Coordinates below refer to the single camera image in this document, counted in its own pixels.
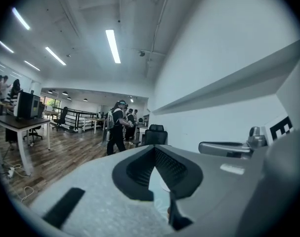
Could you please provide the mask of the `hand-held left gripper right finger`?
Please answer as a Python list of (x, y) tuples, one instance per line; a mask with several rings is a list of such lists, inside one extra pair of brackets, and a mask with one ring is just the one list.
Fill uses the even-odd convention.
[(156, 148), (185, 158), (202, 171), (202, 181), (190, 197), (175, 203), (191, 224), (174, 230), (161, 224), (156, 237), (237, 237), (242, 215), (261, 176), (266, 147), (255, 150), (250, 159), (199, 154), (172, 146)]

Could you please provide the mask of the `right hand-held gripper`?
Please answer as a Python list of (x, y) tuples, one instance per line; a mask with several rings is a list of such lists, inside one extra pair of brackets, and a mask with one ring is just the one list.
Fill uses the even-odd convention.
[(294, 128), (289, 116), (278, 116), (262, 127), (250, 129), (247, 143), (241, 142), (201, 142), (198, 150), (201, 154), (250, 159), (252, 149), (272, 145), (276, 140), (293, 132)]

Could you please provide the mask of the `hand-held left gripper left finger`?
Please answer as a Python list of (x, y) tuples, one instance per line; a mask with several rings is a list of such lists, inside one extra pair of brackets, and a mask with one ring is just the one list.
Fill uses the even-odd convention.
[(131, 200), (115, 186), (117, 163), (141, 151), (134, 148), (88, 161), (44, 190), (30, 205), (43, 217), (70, 188), (85, 191), (62, 226), (75, 237), (164, 237), (173, 233), (153, 202)]

